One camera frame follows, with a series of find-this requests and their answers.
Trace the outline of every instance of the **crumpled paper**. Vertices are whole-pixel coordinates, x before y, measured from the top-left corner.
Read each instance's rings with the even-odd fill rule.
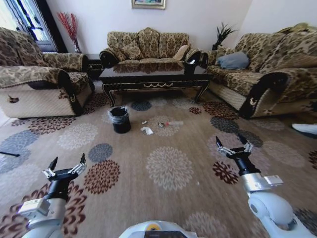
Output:
[[[141,131],[145,131],[147,135],[152,135],[154,133],[149,127],[143,127],[141,128]]]

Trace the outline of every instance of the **floral patterned carpet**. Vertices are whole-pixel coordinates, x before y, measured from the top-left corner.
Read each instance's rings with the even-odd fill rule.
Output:
[[[88,168],[69,188],[67,238],[117,238],[148,220],[176,222],[206,238],[266,238],[234,162],[216,152],[216,135],[236,147],[238,132],[254,144],[251,159],[262,173],[284,180],[275,192],[317,235],[316,140],[292,130],[286,117],[245,120],[208,92],[198,104],[194,90],[124,92],[117,103],[128,106],[132,129],[117,134],[100,82],[96,89],[80,117],[11,119],[0,127],[0,151],[21,155],[0,155],[0,238],[27,232],[16,212],[48,192],[41,171],[50,161],[58,156],[56,169],[70,168],[83,152]],[[153,135],[140,131],[143,120]],[[184,125],[158,127],[173,120]]]

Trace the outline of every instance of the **coffee table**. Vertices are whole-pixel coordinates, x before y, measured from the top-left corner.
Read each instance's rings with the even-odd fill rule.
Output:
[[[209,86],[209,76],[205,69],[196,67],[193,73],[185,73],[179,63],[127,63],[117,64],[103,70],[99,79],[102,88],[108,96],[111,107],[115,106],[113,91],[151,90],[171,88],[200,87],[195,101],[199,102],[201,95]]]

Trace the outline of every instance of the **window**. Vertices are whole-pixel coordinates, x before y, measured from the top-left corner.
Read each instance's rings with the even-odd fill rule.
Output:
[[[46,1],[40,1],[41,7],[45,9],[43,13],[50,19],[59,47],[56,45],[56,39],[51,35],[35,0],[0,0],[0,26],[26,32],[33,37],[43,52],[66,52],[65,44]]]

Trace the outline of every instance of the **picture frame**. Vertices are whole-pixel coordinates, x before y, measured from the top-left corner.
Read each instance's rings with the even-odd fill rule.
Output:
[[[166,0],[131,0],[132,8],[165,9]]]

